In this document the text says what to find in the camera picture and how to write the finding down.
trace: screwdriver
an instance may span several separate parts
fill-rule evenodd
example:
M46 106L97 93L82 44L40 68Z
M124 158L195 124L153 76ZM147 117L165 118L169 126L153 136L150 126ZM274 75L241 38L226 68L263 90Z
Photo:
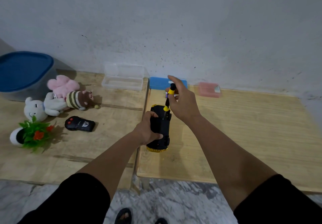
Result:
M175 94L176 88L177 87L174 83L170 84L170 89L169 89L168 95ZM165 111L163 119L166 119L169 116L169 113L170 113L169 106L170 106L170 102L169 102L169 97L167 96L166 105L163 108L163 110Z

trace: pink stuffed rabbit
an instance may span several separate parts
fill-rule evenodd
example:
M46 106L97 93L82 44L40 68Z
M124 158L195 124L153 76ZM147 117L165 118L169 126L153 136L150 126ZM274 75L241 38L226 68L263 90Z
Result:
M47 87L52 90L56 98L65 98L69 92L79 90L78 82L64 75L58 75L56 79L50 79Z

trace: black sleeve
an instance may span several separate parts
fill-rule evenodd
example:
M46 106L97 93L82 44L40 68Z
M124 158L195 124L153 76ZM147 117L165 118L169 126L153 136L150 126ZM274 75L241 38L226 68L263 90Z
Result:
M110 202L99 180L87 173L76 173L19 223L103 223Z
M317 223L322 208L298 190L282 175L259 185L235 209L242 223Z

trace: gray floor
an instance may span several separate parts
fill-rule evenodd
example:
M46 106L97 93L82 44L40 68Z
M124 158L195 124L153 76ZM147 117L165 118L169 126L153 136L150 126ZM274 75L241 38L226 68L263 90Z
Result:
M37 186L16 181L0 181L0 223L17 223L37 208L58 186ZM174 223L237 223L218 186L213 184L154 180L149 191L117 191L104 223L114 223L124 207L133 213L133 223L154 223L164 217ZM322 205L322 195L310 196Z

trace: hand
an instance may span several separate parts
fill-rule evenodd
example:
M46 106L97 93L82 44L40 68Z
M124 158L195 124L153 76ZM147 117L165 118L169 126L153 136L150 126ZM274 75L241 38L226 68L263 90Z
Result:
M172 94L168 94L170 110L175 114L175 116L185 124L193 120L195 116L201 116L196 102L195 93L188 90L180 79L170 75L168 75L168 78L173 81L177 87L175 94L179 94L176 97Z
M147 111L144 114L142 121L139 124L137 124L137 126L133 130L133 133L135 133L135 135L139 137L141 145L147 145L148 143L151 143L153 140L163 138L162 134L154 133L151 131L151 116L158 117L158 115L155 112Z

